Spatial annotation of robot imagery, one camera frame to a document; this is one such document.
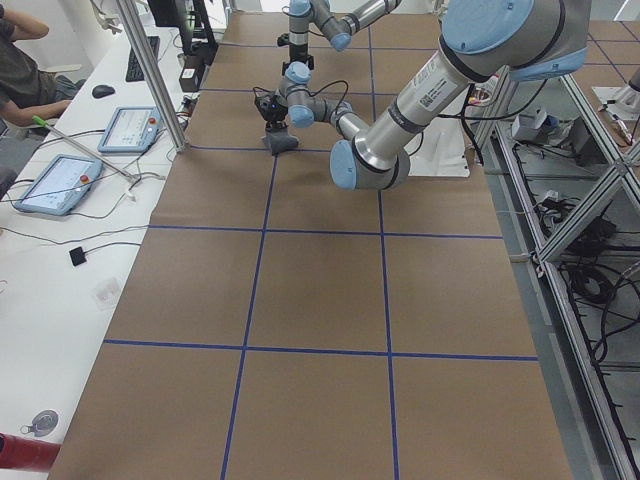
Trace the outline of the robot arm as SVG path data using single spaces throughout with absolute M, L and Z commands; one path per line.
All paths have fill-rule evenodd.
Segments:
M 310 26 L 315 25 L 319 35 L 330 46 L 344 51 L 352 37 L 401 5 L 400 0 L 366 1 L 352 12 L 338 19 L 332 12 L 328 1 L 295 0 L 290 1 L 284 14 L 289 19 L 289 30 L 277 39 L 277 46 L 288 48 L 289 61 L 283 63 L 285 71 L 293 62 L 301 62 L 310 70 L 315 68 L 314 57 L 309 53 Z
M 391 189 L 409 174 L 406 145 L 470 85 L 487 81 L 502 67 L 518 82 L 563 76 L 586 59 L 588 1 L 451 1 L 437 52 L 367 125 L 348 102 L 309 91 L 308 30 L 316 25 L 335 50 L 343 51 L 356 33 L 397 5 L 368 1 L 336 18 L 326 1 L 290 3 L 289 31 L 282 40 L 290 48 L 290 61 L 277 88 L 254 100 L 272 153 L 296 147 L 296 138 L 286 132 L 288 124 L 306 128 L 329 123 L 342 136 L 330 155 L 334 183 L 346 190 Z

